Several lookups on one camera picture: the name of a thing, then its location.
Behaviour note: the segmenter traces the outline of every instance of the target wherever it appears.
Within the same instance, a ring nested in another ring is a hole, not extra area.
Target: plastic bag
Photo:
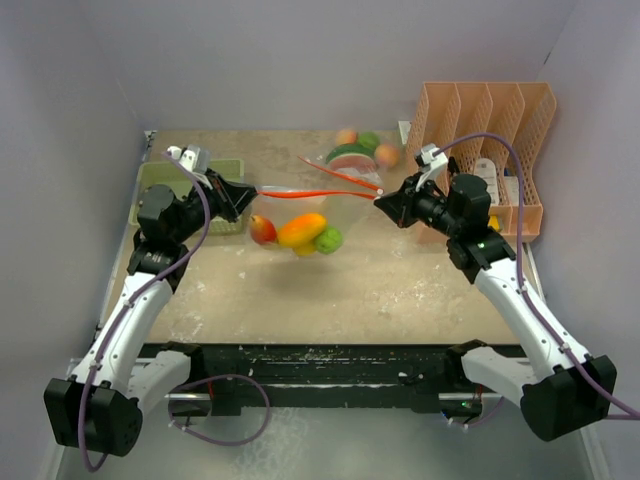
[[[375,198],[364,192],[276,186],[259,187],[259,191],[249,218],[252,241],[299,257],[337,252],[350,227]]]
[[[400,152],[375,132],[343,129],[333,144],[299,157],[316,167],[361,180],[369,186],[382,186],[379,170],[394,167]]]

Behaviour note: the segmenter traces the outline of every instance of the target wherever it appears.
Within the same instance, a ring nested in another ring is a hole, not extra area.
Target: yellow object
[[[316,246],[313,243],[307,243],[301,247],[294,248],[293,251],[299,257],[306,257],[316,251]]]
[[[382,144],[376,148],[375,159],[381,167],[395,167],[400,160],[400,152],[393,145]]]
[[[344,145],[346,143],[356,143],[357,140],[358,140],[358,132],[356,132],[351,128],[345,128],[343,130],[340,130],[336,134],[337,146]]]
[[[325,228],[327,228],[325,217],[319,213],[305,213],[278,230],[278,243],[288,248],[302,247],[311,243]]]
[[[491,215],[489,217],[489,226],[493,227],[496,232],[502,230],[502,227],[500,226],[500,219],[498,219],[498,217],[496,217],[495,215]]]

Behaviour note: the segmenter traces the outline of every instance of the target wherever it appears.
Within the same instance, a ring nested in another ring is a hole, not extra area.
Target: wooden tabletop
[[[398,142],[392,132],[381,135]],[[159,152],[170,145],[193,143],[214,158],[244,159],[247,182],[313,188],[324,185],[326,175],[296,155],[326,149],[332,139],[324,131],[167,131],[157,134],[150,161],[161,160]],[[405,176],[404,166],[396,167],[385,188],[397,188]],[[340,182],[335,186],[352,188]],[[246,235],[209,237],[148,341],[517,343],[452,266],[444,245],[416,244],[412,229],[400,230],[367,200],[351,199],[344,210],[360,219],[333,255],[298,259],[290,251],[263,250]],[[134,231],[129,228],[118,260],[108,312],[122,288]]]

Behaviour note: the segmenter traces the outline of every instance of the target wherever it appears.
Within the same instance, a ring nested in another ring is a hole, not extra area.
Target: gray floor
[[[226,440],[255,431],[262,409],[238,418],[209,418],[198,429]],[[209,445],[168,428],[166,403],[146,420],[136,447],[84,471],[67,449],[58,480],[418,480],[562,479],[592,476],[579,434],[544,443],[506,405],[487,424],[463,432],[440,415],[405,410],[291,409],[274,411],[264,435],[250,445]]]

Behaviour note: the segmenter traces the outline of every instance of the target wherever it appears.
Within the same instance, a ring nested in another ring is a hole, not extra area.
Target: mango
[[[316,246],[313,243],[307,243],[305,245],[302,245],[301,247],[296,247],[293,249],[293,252],[299,257],[306,257],[308,255],[311,255],[312,253],[315,253],[315,251]]]
[[[278,243],[282,247],[298,248],[320,235],[327,228],[327,219],[319,213],[305,213],[294,218],[278,230]]]

